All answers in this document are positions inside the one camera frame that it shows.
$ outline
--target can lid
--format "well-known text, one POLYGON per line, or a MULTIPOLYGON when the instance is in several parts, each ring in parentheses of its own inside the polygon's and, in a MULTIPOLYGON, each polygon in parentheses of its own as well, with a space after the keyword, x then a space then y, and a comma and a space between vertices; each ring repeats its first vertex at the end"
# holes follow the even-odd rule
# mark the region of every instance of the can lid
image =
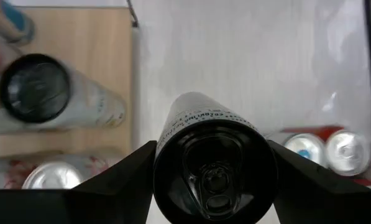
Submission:
POLYGON ((82 183, 79 171, 66 162, 38 166, 25 180, 23 189, 72 189, 82 183))
POLYGON ((357 175, 369 165, 370 148, 359 135, 342 130, 327 140, 326 157, 334 172, 344 176, 357 175))
POLYGON ((296 134, 284 146, 321 166, 327 166, 323 155, 324 144, 312 134, 296 134))
POLYGON ((28 54, 10 64, 0 81, 0 100, 8 113, 26 123, 56 118, 70 99, 70 80, 55 59, 28 54))

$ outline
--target black can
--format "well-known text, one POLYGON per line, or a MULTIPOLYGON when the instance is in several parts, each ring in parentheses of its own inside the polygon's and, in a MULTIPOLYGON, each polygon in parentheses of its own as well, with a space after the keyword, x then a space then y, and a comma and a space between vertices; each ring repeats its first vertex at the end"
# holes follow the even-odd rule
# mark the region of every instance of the black can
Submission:
POLYGON ((177 98, 153 170, 157 205, 172 223, 256 223, 277 193, 275 156, 246 120, 201 93, 177 98))

